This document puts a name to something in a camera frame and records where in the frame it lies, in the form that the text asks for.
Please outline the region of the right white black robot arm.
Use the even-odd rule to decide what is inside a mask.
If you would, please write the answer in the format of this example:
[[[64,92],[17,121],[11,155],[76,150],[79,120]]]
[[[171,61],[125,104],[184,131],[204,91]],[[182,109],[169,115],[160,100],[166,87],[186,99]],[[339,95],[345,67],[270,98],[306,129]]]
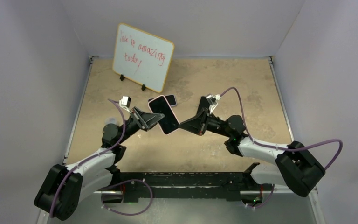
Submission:
[[[300,142],[262,147],[245,133],[247,129],[240,115],[222,120],[210,111],[215,105],[210,97],[202,97],[197,114],[181,122],[179,127],[199,136],[206,131],[226,136],[228,140],[224,144],[229,153],[267,162],[267,166],[255,164],[247,170],[248,174],[243,177],[247,189],[254,190],[261,184],[277,184],[306,197],[324,177],[325,168],[308,150],[300,150],[303,147]]]

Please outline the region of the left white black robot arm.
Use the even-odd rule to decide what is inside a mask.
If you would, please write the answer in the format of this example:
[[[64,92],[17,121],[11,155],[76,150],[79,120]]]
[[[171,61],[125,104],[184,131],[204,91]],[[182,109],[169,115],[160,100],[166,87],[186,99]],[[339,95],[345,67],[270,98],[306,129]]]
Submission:
[[[150,130],[164,117],[161,113],[144,112],[133,107],[121,126],[113,123],[105,125],[102,145],[96,152],[79,162],[67,166],[56,164],[49,170],[34,205],[64,221],[94,191],[118,189],[120,177],[116,163],[126,151],[122,142],[139,130]]]

